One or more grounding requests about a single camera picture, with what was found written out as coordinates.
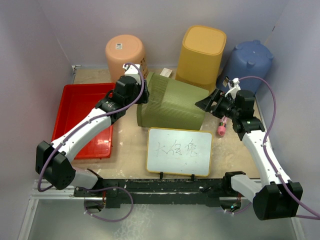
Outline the orange plastic bin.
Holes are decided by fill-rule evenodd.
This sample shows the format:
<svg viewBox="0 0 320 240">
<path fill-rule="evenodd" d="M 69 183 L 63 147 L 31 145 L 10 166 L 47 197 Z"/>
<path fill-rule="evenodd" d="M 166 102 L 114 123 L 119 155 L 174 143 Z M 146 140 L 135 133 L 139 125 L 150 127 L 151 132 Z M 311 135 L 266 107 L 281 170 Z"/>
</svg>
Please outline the orange plastic bin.
<svg viewBox="0 0 320 240">
<path fill-rule="evenodd" d="M 142 41 L 130 34 L 113 37 L 105 47 L 105 55 L 111 82 L 115 83 L 124 74 L 123 65 L 134 63 L 141 66 L 143 77 L 148 75 L 146 51 Z"/>
</svg>

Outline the yellow slatted waste basket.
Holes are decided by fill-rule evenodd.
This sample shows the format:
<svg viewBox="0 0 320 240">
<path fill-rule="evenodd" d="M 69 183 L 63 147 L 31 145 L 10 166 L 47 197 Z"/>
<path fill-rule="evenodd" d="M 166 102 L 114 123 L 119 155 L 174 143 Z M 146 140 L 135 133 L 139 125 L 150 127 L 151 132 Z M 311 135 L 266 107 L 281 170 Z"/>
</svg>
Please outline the yellow slatted waste basket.
<svg viewBox="0 0 320 240">
<path fill-rule="evenodd" d="M 212 92 L 216 82 L 227 35 L 220 29 L 193 25 L 186 31 L 175 79 Z"/>
</svg>

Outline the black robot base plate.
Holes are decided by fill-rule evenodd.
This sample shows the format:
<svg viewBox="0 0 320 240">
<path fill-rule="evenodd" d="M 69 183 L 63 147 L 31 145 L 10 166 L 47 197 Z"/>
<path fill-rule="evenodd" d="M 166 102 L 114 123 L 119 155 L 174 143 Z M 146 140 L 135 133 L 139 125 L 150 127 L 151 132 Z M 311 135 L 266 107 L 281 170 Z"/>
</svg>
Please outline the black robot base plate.
<svg viewBox="0 0 320 240">
<path fill-rule="evenodd" d="M 93 189 L 77 187 L 75 197 L 105 197 L 107 209 L 122 204 L 205 205 L 240 208 L 245 198 L 228 190 L 221 178 L 99 179 Z"/>
</svg>

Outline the red plastic tray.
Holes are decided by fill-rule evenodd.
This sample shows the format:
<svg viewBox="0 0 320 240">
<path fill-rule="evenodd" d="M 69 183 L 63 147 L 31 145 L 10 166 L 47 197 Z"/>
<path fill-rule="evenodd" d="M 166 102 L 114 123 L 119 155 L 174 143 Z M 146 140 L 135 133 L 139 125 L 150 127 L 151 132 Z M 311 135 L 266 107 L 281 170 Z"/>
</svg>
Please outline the red plastic tray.
<svg viewBox="0 0 320 240">
<path fill-rule="evenodd" d="M 70 131 L 83 120 L 99 100 L 115 88 L 114 83 L 68 84 L 64 87 L 58 108 L 52 140 Z M 104 159 L 112 152 L 113 127 L 94 137 L 76 159 Z"/>
</svg>

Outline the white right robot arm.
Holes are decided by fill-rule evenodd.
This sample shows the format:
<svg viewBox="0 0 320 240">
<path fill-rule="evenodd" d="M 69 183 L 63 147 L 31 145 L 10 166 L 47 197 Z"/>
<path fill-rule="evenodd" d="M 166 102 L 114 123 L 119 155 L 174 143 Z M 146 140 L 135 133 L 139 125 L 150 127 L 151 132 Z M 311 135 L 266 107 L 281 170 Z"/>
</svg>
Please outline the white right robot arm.
<svg viewBox="0 0 320 240">
<path fill-rule="evenodd" d="M 265 142 L 267 132 L 261 120 L 254 116 L 254 105 L 255 95 L 249 90 L 239 90 L 231 98 L 220 89 L 195 103 L 214 117 L 231 119 L 233 130 L 249 150 L 260 175 L 257 183 L 242 171 L 227 172 L 222 179 L 222 190 L 228 196 L 240 193 L 247 198 L 259 220 L 295 217 L 299 208 L 295 199 L 302 198 L 303 188 L 282 170 Z"/>
</svg>

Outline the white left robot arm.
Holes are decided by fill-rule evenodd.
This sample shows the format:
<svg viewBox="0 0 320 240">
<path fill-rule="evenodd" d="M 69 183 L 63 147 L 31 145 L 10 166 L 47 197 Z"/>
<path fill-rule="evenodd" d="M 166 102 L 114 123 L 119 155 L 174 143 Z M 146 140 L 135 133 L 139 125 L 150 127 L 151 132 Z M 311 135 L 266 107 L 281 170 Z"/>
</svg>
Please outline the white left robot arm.
<svg viewBox="0 0 320 240">
<path fill-rule="evenodd" d="M 109 128 L 133 104 L 147 103 L 147 82 L 132 76 L 121 76 L 113 91 L 101 99 L 91 112 L 69 132 L 36 147 L 35 170 L 39 178 L 47 180 L 52 187 L 63 190 L 68 186 L 85 188 L 91 196 L 103 191 L 101 177 L 92 170 L 75 169 L 71 162 L 75 156 L 100 132 Z"/>
</svg>

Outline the green mesh waste basket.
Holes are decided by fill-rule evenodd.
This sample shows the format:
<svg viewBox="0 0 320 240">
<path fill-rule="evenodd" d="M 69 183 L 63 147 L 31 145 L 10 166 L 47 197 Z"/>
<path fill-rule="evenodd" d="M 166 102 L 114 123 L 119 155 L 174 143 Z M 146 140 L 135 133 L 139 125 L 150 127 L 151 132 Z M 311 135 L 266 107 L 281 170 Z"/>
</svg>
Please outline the green mesh waste basket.
<svg viewBox="0 0 320 240">
<path fill-rule="evenodd" d="M 146 128 L 200 130 L 205 112 L 195 103 L 209 95 L 205 89 L 150 72 L 148 103 L 136 110 L 137 125 Z"/>
</svg>

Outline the blue plastic bucket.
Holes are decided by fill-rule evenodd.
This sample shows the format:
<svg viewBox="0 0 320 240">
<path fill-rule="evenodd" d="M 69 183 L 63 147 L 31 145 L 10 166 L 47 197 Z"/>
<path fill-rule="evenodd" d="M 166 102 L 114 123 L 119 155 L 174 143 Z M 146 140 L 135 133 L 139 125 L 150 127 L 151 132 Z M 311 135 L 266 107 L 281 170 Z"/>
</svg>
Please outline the blue plastic bucket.
<svg viewBox="0 0 320 240">
<path fill-rule="evenodd" d="M 273 59 L 274 55 L 259 40 L 241 42 L 233 48 L 217 78 L 216 87 L 227 92 L 228 83 L 234 78 L 256 76 L 263 79 L 270 70 Z"/>
</svg>

